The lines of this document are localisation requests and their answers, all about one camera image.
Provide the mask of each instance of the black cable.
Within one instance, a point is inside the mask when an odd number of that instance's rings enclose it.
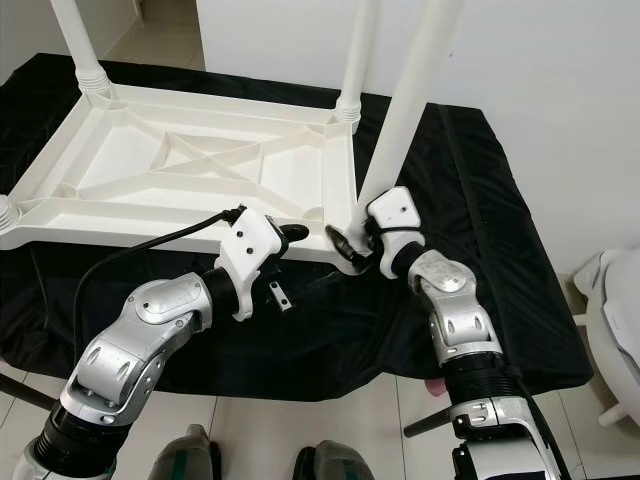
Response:
[[[482,273],[482,275],[489,280],[489,275],[487,275],[485,268],[482,264],[482,261],[480,260],[480,258],[478,257],[478,255],[474,254],[471,250],[469,250],[467,247],[465,247],[461,242],[458,242],[457,240],[454,240],[453,238],[449,237],[448,235],[441,233],[441,232],[435,232],[435,231],[430,231],[427,229],[424,229],[422,227],[390,227],[390,228],[382,228],[382,229],[374,229],[375,234],[382,234],[382,233],[389,233],[389,232],[420,232],[422,234],[424,234],[425,236],[430,236],[430,237],[437,237],[440,238],[444,241],[446,241],[447,243],[454,245],[458,250],[464,252],[466,255],[468,255],[474,262],[475,264],[478,266],[480,273]],[[556,463],[558,464],[558,469],[560,470],[560,476],[565,479],[565,480],[570,480],[571,476],[569,474],[569,470],[567,469],[567,465],[564,462],[564,458],[562,456],[562,452],[560,452],[560,447],[558,447],[558,443],[556,442],[555,437],[553,436],[553,432],[551,432],[551,428],[549,428],[549,425],[547,424],[546,419],[544,418],[544,415],[542,413],[542,411],[540,410],[540,407],[538,407],[538,404],[536,403],[535,399],[533,398],[533,395],[531,395],[531,392],[529,391],[529,388],[525,385],[523,379],[522,379],[522,375],[520,374],[520,370],[518,369],[518,367],[513,363],[513,359],[514,359],[514,354],[513,354],[513,346],[511,344],[511,335],[510,335],[510,328],[511,325],[509,324],[509,320],[507,315],[504,312],[504,309],[502,308],[502,302],[499,301],[498,299],[498,293],[495,289],[495,286],[493,284],[493,282],[491,281],[487,281],[487,284],[489,285],[489,290],[491,292],[491,296],[493,297],[494,303],[496,304],[496,310],[497,310],[497,314],[498,314],[498,318],[501,320],[500,325],[502,326],[502,332],[503,332],[503,340],[504,340],[504,351],[506,354],[506,358],[509,361],[509,367],[512,371],[512,376],[516,382],[516,385],[518,386],[518,388],[521,390],[522,394],[524,395],[524,398],[527,400],[527,403],[529,404],[529,408],[531,409],[531,414],[533,415],[533,419],[536,422],[536,425],[538,426],[538,428],[540,428],[541,430],[541,435],[543,440],[546,440],[549,444],[549,447],[551,448],[551,451],[556,459]]]
[[[226,221],[235,221],[237,217],[242,213],[243,208],[235,210],[225,210],[221,213],[218,213],[207,220],[204,220],[200,223],[196,223],[190,227],[184,228],[182,230],[178,230],[177,232],[169,233],[162,237],[154,238],[153,240],[149,240],[148,242],[141,243],[139,245],[135,245],[133,247],[124,248],[122,250],[117,251],[109,255],[106,258],[103,258],[98,263],[96,263],[93,267],[91,267],[80,279],[80,283],[78,284],[78,288],[76,289],[76,295],[73,303],[73,349],[74,349],[74,364],[78,363],[80,357],[82,356],[82,352],[84,352],[85,343],[84,343],[84,332],[85,332],[85,321],[84,316],[82,315],[83,302],[85,293],[87,290],[87,286],[89,285],[89,281],[91,277],[102,267],[105,265],[115,262],[116,260],[122,260],[124,258],[130,257],[138,252],[143,250],[147,250],[149,248],[157,247],[158,245],[162,245],[163,243],[171,242],[173,240],[177,240],[178,238],[186,237],[187,235],[191,235],[192,233],[198,232],[204,228],[207,228],[214,223],[220,220]]]

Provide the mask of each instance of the white wall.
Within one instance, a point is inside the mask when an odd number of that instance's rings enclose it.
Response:
[[[381,0],[390,94],[423,0]],[[207,70],[339,87],[355,0],[198,0]],[[434,102],[482,108],[556,271],[640,245],[640,1],[469,0]]]
[[[134,0],[78,0],[78,7],[98,57],[137,18]],[[0,0],[0,84],[39,52],[69,54],[49,0]]]

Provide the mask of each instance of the black tablecloth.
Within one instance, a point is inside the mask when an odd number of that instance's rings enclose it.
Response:
[[[335,90],[190,70],[103,62],[115,83],[332,108]],[[0,192],[8,194],[80,93],[71,59],[36,55],[1,88]],[[361,185],[389,104],[363,95],[354,137]],[[479,299],[534,392],[578,386],[592,372],[504,152],[480,110],[428,105],[399,184],[412,192],[432,246],[469,265]],[[32,243],[3,251],[0,355],[25,370],[68,376],[71,310],[82,274],[109,247]],[[89,288],[91,334],[111,324],[140,283],[202,272],[214,256],[150,251],[114,265]],[[169,361],[159,388],[175,392],[314,401],[342,396],[381,372],[436,378],[426,328],[403,281],[375,269],[361,277],[330,265],[281,262],[279,281],[296,304],[281,315],[255,294],[252,319],[219,318]],[[498,298],[491,295],[494,284]],[[504,318],[496,312],[501,302]]]

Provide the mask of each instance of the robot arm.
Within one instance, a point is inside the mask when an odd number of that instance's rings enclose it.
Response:
[[[424,246],[407,189],[389,190],[368,213],[365,230],[384,252],[380,271],[390,279],[406,278],[431,312],[428,328],[452,403],[447,418],[465,440],[453,452],[456,479],[519,474],[559,480],[556,458],[520,396],[491,318],[478,303],[473,272]]]
[[[213,270],[134,290],[120,317],[85,349],[13,479],[111,478],[116,455],[168,358],[210,328],[214,317],[250,317],[260,269],[280,258],[289,241],[307,235],[303,226],[280,228],[245,209],[223,239]]]

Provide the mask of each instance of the tile floor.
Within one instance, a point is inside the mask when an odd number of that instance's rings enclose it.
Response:
[[[144,25],[105,58],[204,70],[195,0],[145,0]],[[0,372],[57,396],[64,381],[0,363]],[[640,473],[640,428],[630,421],[602,429],[597,416],[611,405],[599,374],[579,388],[549,392],[538,402],[575,479]],[[449,427],[406,439],[401,426],[444,408],[418,380],[381,375],[339,400],[315,404],[154,392],[118,457],[117,480],[144,479],[155,456],[190,423],[209,429],[223,452],[229,480],[288,480],[300,448],[333,439],[356,448],[381,480],[453,478]],[[0,393],[0,480],[47,413]]]

